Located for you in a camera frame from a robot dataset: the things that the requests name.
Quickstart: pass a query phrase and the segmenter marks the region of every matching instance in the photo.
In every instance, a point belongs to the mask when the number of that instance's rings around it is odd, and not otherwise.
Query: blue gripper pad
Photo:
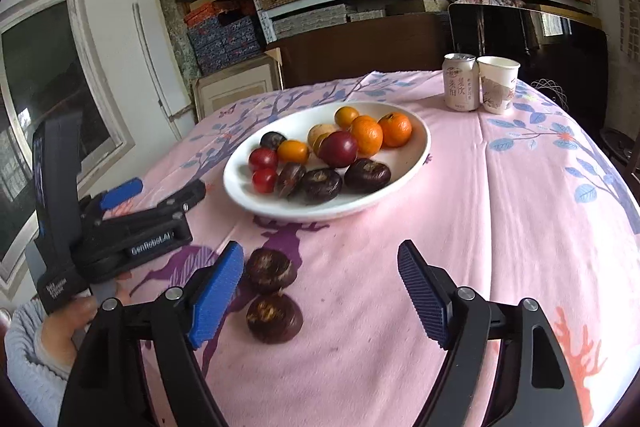
[[[229,241],[214,264],[214,272],[193,304],[191,330],[187,334],[193,349],[211,340],[231,302],[244,269],[244,253],[235,241]]]
[[[427,336],[447,349],[450,299],[412,241],[403,241],[398,248],[398,271]]]
[[[100,210],[107,211],[116,208],[121,203],[130,200],[142,192],[142,180],[132,178],[122,185],[118,185],[107,192],[100,200]]]

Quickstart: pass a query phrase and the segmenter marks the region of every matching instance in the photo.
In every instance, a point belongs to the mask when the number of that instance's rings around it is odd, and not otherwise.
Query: pink tablecloth
[[[558,335],[585,425],[599,425],[640,363],[636,202],[616,170],[555,104],[519,83],[509,116],[450,111],[440,72],[371,73],[242,100],[201,122],[144,178],[119,212],[206,182],[188,214],[194,244],[246,255],[278,248],[301,265],[287,289],[305,324],[290,343],[255,341],[237,295],[215,341],[196,356],[232,427],[403,427],[418,415],[444,359],[402,285],[398,245],[413,239],[428,263],[485,299],[535,297]],[[431,129],[421,172],[378,206],[328,223],[277,223],[245,213],[222,186],[225,161],[246,136],[284,114],[339,100],[384,100]],[[215,254],[185,247],[134,273],[134,301],[184,283]],[[480,425],[493,381],[490,343],[467,425]],[[154,404],[174,420],[148,357]]]

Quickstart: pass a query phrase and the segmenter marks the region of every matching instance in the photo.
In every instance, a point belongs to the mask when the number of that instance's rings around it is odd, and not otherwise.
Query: window
[[[0,282],[6,288],[37,230],[31,181],[37,126],[82,112],[81,194],[133,143],[99,66],[82,0],[25,0],[0,14],[0,87]]]

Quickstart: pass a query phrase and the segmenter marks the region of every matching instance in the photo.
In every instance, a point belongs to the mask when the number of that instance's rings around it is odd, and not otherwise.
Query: window frame
[[[105,140],[105,142],[82,161],[81,172],[78,174],[78,195],[82,197],[88,192],[91,185],[135,145],[124,119],[118,110],[104,70],[100,64],[94,39],[89,28],[84,0],[23,0],[0,13],[0,35],[28,17],[61,2],[66,2],[69,23],[82,71],[86,78],[89,91],[100,113],[100,117],[110,135],[110,139]],[[25,161],[31,168],[33,164],[31,147],[22,132],[9,90],[6,70],[4,68],[1,40],[0,92],[11,128],[14,131],[15,139],[18,142]],[[0,261],[0,289],[9,296],[15,293],[17,286],[22,281],[22,277],[17,277],[17,275],[18,272],[22,273],[24,271],[22,267],[24,263],[24,249],[28,243],[34,239],[37,231],[38,220],[34,212],[20,232],[18,232],[4,259]]]

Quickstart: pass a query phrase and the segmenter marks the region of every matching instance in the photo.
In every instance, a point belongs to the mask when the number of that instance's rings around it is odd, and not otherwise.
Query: human hand
[[[125,272],[116,280],[131,279],[131,272]],[[116,284],[116,299],[123,305],[131,302],[129,292],[119,283]],[[73,299],[66,306],[54,311],[42,324],[42,347],[49,356],[62,367],[71,367],[76,360],[76,345],[72,336],[74,331],[84,328],[98,311],[98,302],[94,296]]]

